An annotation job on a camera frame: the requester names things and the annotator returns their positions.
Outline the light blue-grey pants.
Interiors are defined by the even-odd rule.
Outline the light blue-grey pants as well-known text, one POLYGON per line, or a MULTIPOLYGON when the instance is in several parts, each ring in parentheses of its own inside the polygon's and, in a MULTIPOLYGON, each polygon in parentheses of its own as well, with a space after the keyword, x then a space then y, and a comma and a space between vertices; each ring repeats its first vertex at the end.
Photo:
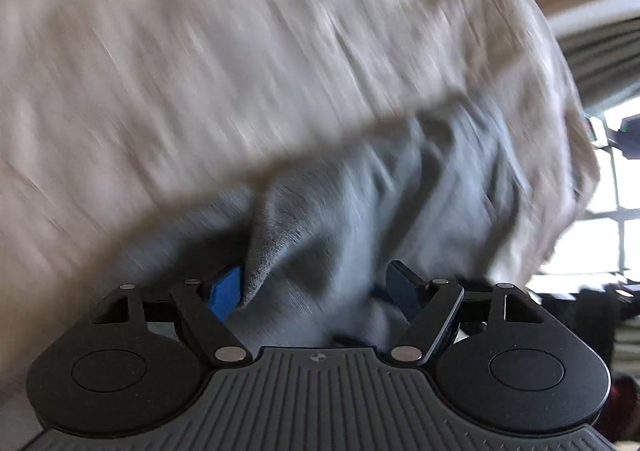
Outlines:
POLYGON ((187 208, 128 242, 107 277, 205 278, 227 246, 245 266, 228 327, 248 348, 335 335, 386 347, 402 324, 372 297, 387 265, 518 282, 514 232, 528 196, 497 104, 460 99, 187 208))

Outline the white floral bedspread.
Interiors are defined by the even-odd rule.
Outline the white floral bedspread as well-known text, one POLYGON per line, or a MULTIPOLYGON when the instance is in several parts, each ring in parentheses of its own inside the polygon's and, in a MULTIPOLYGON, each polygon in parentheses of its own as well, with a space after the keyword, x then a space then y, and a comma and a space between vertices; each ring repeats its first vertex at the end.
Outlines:
POLYGON ((599 178, 534 0, 1 0, 1 402, 149 212, 483 92, 529 197, 527 278, 599 178))

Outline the window with frame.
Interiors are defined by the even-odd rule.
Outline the window with frame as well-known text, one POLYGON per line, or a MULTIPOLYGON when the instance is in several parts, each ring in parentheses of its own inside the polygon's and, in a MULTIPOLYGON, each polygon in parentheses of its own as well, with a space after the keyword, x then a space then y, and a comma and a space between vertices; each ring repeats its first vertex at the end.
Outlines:
POLYGON ((528 287, 536 293, 639 279, 639 161, 625 156, 619 134, 639 138, 639 100, 629 99, 590 119, 600 182, 582 217, 556 243, 528 287))

